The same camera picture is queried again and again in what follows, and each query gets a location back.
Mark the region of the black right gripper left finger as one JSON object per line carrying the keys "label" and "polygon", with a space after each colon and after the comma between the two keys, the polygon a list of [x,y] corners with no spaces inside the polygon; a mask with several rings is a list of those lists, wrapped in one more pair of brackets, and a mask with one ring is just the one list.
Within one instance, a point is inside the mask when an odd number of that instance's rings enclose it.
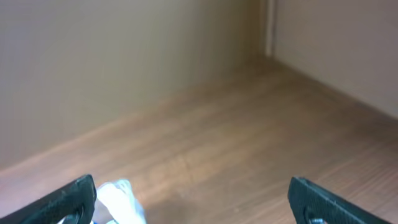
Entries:
{"label": "black right gripper left finger", "polygon": [[96,202],[93,176],[83,175],[1,218],[5,224],[90,224]]}

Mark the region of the clear plastic bottle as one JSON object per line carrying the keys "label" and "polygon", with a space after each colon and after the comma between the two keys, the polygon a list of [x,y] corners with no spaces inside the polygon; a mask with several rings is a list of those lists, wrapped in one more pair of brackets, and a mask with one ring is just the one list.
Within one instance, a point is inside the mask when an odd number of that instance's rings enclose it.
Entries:
{"label": "clear plastic bottle", "polygon": [[130,181],[105,182],[96,189],[97,199],[91,223],[146,224],[145,211],[135,198]]}

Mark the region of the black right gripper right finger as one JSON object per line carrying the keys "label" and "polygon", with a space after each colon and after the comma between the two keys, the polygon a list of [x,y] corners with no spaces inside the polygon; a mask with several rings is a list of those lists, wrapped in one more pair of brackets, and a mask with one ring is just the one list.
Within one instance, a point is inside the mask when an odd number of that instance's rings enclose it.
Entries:
{"label": "black right gripper right finger", "polygon": [[390,224],[303,177],[292,177],[288,201],[297,224]]}

